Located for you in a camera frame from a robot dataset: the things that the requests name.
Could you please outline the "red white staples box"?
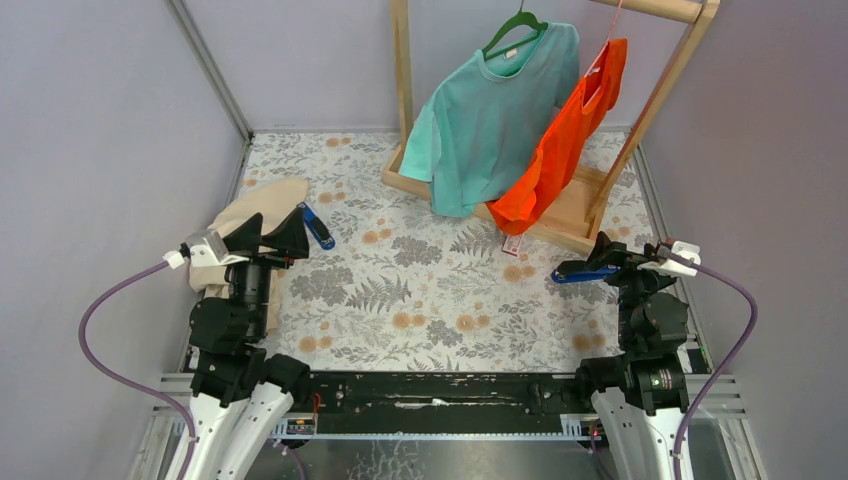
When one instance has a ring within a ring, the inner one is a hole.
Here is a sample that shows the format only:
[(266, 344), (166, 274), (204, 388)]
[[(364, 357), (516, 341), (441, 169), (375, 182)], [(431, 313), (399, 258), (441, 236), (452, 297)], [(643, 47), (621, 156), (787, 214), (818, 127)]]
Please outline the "red white staples box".
[(507, 235), (504, 239), (501, 251), (513, 257), (519, 257), (524, 234)]

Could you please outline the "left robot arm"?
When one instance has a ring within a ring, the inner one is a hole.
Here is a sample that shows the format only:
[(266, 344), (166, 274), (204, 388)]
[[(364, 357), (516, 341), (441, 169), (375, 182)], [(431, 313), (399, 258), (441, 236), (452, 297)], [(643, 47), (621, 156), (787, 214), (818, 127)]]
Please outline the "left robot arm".
[(269, 233), (260, 213), (226, 236), (200, 231), (167, 255), (171, 267), (224, 268), (229, 288), (224, 298), (200, 300), (189, 315), (189, 343), (199, 358), (167, 478), (244, 478), (276, 423), (309, 401), (309, 366), (268, 356), (258, 345), (267, 335), (274, 272), (309, 256), (306, 209), (298, 204)]

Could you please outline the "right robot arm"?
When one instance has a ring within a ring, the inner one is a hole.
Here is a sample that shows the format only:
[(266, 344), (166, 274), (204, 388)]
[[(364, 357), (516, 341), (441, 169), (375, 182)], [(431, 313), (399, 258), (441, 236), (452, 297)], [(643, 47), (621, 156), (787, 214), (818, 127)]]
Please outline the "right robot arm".
[(693, 277), (700, 249), (659, 242), (632, 252), (600, 232), (584, 261), (564, 261), (557, 283), (603, 280), (618, 290), (616, 356), (581, 361), (575, 402), (596, 412), (620, 479), (691, 479), (688, 440), (677, 430), (690, 398), (678, 350), (688, 338), (689, 306), (667, 289)]

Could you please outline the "blue stapler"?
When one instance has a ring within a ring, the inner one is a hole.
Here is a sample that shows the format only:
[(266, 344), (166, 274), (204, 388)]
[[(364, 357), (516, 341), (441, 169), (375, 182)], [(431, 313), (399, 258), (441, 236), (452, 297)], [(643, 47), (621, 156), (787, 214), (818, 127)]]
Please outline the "blue stapler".
[(303, 221), (306, 228), (310, 231), (320, 247), (323, 250), (332, 250), (336, 246), (336, 242), (324, 222), (305, 202), (299, 203), (297, 207), (302, 211)]
[(604, 280), (607, 276), (616, 273), (618, 270), (618, 267), (603, 267), (598, 270), (587, 270), (577, 264), (572, 265), (567, 262), (563, 262), (551, 273), (551, 279), (557, 284)]

